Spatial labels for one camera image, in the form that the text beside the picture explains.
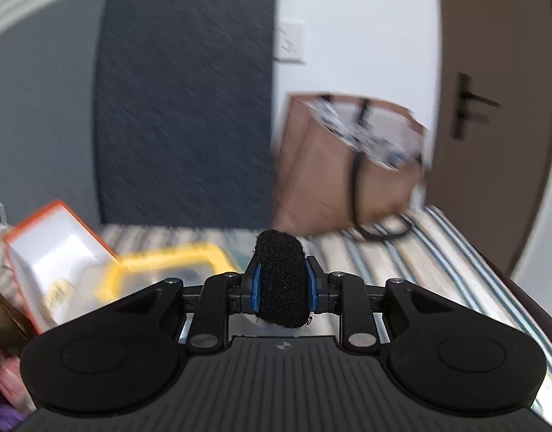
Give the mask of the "purple fleece cloth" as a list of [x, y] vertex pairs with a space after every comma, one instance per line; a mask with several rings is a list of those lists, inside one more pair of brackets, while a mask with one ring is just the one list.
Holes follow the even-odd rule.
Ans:
[[12, 431], [21, 425], [27, 417], [35, 410], [32, 402], [16, 407], [0, 404], [0, 432]]

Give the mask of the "clear green storage box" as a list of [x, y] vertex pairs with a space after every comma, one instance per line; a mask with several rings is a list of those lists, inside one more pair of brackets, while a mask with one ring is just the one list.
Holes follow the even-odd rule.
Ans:
[[100, 237], [116, 259], [88, 271], [92, 297], [107, 304], [166, 278], [198, 286], [215, 274], [241, 273], [256, 235], [246, 229], [107, 224]]

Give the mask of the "striped bed cover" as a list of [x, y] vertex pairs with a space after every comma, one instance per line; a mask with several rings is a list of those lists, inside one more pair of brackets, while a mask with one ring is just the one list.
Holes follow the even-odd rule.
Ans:
[[[524, 333], [542, 347], [547, 359], [546, 380], [533, 409], [552, 424], [552, 342], [530, 310], [495, 275], [461, 233], [435, 208], [410, 215], [410, 236], [385, 244], [359, 243], [345, 232], [303, 240], [307, 253], [325, 270], [353, 270], [379, 285], [403, 277], [443, 297], [475, 309]], [[100, 236], [122, 256], [174, 246], [210, 242], [227, 260], [242, 269], [251, 258], [256, 231], [244, 229], [190, 229], [107, 224]]]

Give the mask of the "brown paper shopping bag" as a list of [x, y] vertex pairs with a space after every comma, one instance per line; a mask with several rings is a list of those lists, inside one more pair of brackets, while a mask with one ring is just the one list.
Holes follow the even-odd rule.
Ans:
[[273, 227], [297, 236], [352, 230], [364, 242], [406, 236], [425, 133], [410, 110], [387, 100], [291, 94], [275, 160]]

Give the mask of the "orange cardboard box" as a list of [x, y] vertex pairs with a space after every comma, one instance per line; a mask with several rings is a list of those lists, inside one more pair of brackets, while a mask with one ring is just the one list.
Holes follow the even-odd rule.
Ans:
[[117, 260], [61, 200], [9, 230], [3, 246], [27, 317], [38, 333], [67, 321], [67, 292], [74, 289], [82, 270]]

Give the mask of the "dark grey headboard panel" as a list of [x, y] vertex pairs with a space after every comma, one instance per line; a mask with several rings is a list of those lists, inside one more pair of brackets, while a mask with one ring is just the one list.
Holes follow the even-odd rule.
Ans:
[[106, 223], [263, 228], [275, 0], [107, 0], [96, 183]]

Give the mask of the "brown plaid zipper pouch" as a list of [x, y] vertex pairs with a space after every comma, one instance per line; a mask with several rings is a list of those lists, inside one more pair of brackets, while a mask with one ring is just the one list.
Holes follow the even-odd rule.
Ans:
[[0, 359], [20, 356], [36, 335], [32, 322], [0, 293]]

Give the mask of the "brown door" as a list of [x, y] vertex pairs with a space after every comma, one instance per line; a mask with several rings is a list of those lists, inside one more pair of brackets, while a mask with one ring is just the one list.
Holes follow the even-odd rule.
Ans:
[[[441, 0], [440, 109], [426, 200], [509, 275], [531, 234], [552, 163], [552, 0]], [[490, 119], [454, 140], [457, 73]]]

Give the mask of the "white wall socket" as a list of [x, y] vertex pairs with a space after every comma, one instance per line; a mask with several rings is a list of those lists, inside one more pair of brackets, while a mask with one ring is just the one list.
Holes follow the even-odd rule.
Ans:
[[275, 29], [274, 58], [281, 63], [305, 62], [306, 24], [297, 19], [279, 19]]

